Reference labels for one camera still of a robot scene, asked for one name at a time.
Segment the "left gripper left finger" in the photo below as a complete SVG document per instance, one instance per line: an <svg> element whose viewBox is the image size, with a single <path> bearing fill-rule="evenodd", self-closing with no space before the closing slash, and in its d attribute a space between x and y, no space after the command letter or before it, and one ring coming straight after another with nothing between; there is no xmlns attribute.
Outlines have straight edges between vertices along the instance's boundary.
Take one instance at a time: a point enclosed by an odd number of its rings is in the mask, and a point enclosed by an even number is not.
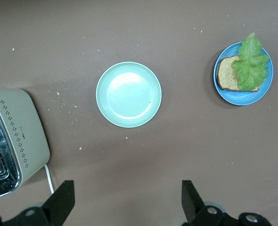
<svg viewBox="0 0 278 226"><path fill-rule="evenodd" d="M74 181L64 181L40 207L30 207L0 226L62 226L75 205Z"/></svg>

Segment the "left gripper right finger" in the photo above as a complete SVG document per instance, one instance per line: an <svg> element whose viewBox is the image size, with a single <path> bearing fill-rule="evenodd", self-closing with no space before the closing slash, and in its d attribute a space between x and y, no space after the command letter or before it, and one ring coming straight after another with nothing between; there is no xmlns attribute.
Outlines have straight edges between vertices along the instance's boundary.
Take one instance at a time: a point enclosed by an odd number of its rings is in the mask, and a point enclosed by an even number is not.
<svg viewBox="0 0 278 226"><path fill-rule="evenodd" d="M190 180L182 181L182 208L187 219L184 226L270 225L268 219L256 213L244 212L235 219L214 205L206 205Z"/></svg>

